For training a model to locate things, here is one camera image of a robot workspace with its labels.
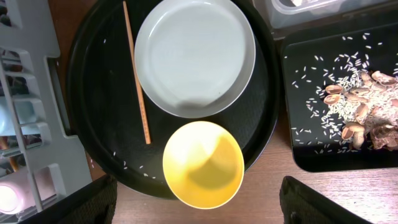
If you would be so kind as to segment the pink plastic cup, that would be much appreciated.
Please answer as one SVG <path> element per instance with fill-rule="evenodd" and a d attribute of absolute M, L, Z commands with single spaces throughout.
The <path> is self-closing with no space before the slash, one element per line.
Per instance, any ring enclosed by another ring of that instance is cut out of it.
<path fill-rule="evenodd" d="M 27 173 L 27 169 L 23 168 L 1 177 L 1 213 L 14 215 L 35 206 Z M 37 171 L 34 177 L 41 201 L 56 194 L 48 167 Z"/>

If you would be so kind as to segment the grey round plate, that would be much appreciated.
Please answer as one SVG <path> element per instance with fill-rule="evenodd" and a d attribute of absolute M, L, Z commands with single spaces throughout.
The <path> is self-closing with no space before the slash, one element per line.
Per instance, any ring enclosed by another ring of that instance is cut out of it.
<path fill-rule="evenodd" d="M 142 23 L 135 43 L 141 87 L 181 118 L 204 118 L 232 105 L 256 61 L 254 32 L 230 0 L 165 0 Z"/>

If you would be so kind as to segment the yellow bowl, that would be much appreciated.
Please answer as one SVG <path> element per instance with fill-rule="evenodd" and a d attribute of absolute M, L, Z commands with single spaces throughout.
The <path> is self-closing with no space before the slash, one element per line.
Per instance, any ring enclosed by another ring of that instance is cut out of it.
<path fill-rule="evenodd" d="M 244 178 L 244 158 L 234 136 L 208 121 L 183 125 L 167 141 L 165 181 L 184 204 L 209 210 L 228 203 Z"/>

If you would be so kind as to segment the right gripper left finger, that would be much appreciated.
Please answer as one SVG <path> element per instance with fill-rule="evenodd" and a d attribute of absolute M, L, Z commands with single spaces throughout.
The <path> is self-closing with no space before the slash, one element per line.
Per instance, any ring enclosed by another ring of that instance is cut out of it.
<path fill-rule="evenodd" d="M 44 211 L 26 224 L 111 224 L 118 197 L 117 180 L 104 175 Z"/>

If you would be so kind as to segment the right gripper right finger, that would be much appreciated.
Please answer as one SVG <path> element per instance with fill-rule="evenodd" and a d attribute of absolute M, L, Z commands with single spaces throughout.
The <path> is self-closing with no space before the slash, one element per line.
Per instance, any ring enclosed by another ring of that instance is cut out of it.
<path fill-rule="evenodd" d="M 292 176 L 283 178 L 279 199 L 284 224 L 360 224 L 368 222 Z"/>

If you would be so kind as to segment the wooden chopstick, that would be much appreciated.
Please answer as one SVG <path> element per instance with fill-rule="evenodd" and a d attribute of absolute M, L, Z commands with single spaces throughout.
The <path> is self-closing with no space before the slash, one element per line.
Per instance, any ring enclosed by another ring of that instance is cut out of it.
<path fill-rule="evenodd" d="M 133 36 L 132 36 L 131 23 L 129 20 L 129 14 L 128 14 L 126 1 L 123 1 L 123 11 L 124 11 L 124 19 L 125 19 L 125 23 L 126 23 L 127 37 L 128 37 L 128 42 L 129 42 L 129 51 L 130 51 L 130 57 L 131 57 L 131 62 L 132 62 L 132 67 L 133 67 L 133 75 L 134 75 L 134 81 L 135 81 L 135 86 L 136 86 L 136 91 L 137 91 L 137 99 L 138 99 L 138 103 L 139 103 L 139 111 L 140 111 L 141 120 L 142 120 L 142 128 L 143 128 L 143 132 L 144 132 L 144 138 L 145 138 L 146 144 L 150 144 L 151 138 L 150 138 L 149 125 L 147 122 L 146 108 L 145 108 L 145 104 L 144 104 L 144 96 L 143 96 L 141 84 L 139 82 L 137 72 L 136 72 L 136 64 L 135 64 L 135 60 L 134 60 L 134 40 L 133 40 Z"/>

